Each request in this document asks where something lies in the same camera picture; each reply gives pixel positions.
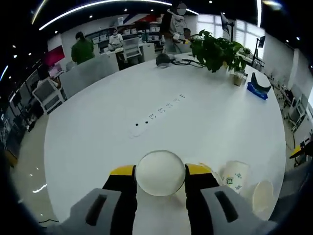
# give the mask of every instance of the floor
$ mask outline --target floor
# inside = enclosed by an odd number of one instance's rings
[[[21,196],[20,201],[27,206],[38,221],[57,220],[52,210],[45,181],[44,141],[47,122],[48,116],[42,116],[36,122],[34,129],[26,133],[22,141],[18,164],[11,171],[17,192]],[[288,122],[283,122],[286,135],[286,171],[289,171],[293,169],[294,164],[294,160],[289,159],[294,149],[294,140],[291,126]],[[48,221],[41,225],[49,226],[53,223],[55,222]]]

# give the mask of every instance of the person in green jacket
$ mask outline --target person in green jacket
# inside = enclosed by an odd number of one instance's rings
[[[93,42],[84,37],[82,32],[76,33],[77,42],[72,47],[72,60],[78,65],[94,57]]]

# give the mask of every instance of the paper cup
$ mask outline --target paper cup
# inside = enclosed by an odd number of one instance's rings
[[[152,196],[176,193],[185,180],[185,165],[174,153],[158,150],[148,153],[136,166],[139,187]]]
[[[239,161],[229,161],[226,163],[222,182],[235,192],[239,193],[244,186],[248,174],[249,165]]]
[[[273,201],[274,188],[269,181],[257,184],[252,196],[252,209],[254,213],[266,210]]]

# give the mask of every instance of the window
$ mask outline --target window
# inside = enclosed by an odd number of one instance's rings
[[[197,32],[205,29],[212,33],[215,38],[229,38],[222,28],[222,20],[220,16],[198,15]]]
[[[242,44],[243,46],[249,48],[252,53],[255,51],[255,44],[257,38],[265,35],[265,31],[262,28],[258,28],[256,25],[246,23],[244,21],[236,21],[236,42]],[[263,58],[264,48],[258,49],[258,57]]]

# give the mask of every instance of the white office chair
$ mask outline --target white office chair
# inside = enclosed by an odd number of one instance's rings
[[[76,65],[73,61],[67,63],[67,72],[74,68]]]
[[[306,115],[306,109],[304,108],[301,98],[296,100],[293,98],[291,106],[288,111],[289,121],[293,125],[291,131],[294,133],[300,126],[302,120]]]
[[[55,87],[49,78],[46,78],[32,93],[39,101],[45,114],[49,114],[64,102],[61,91]]]
[[[141,56],[141,51],[139,48],[139,38],[131,38],[123,40],[123,55],[125,61],[127,61],[130,58],[133,58],[135,56]]]

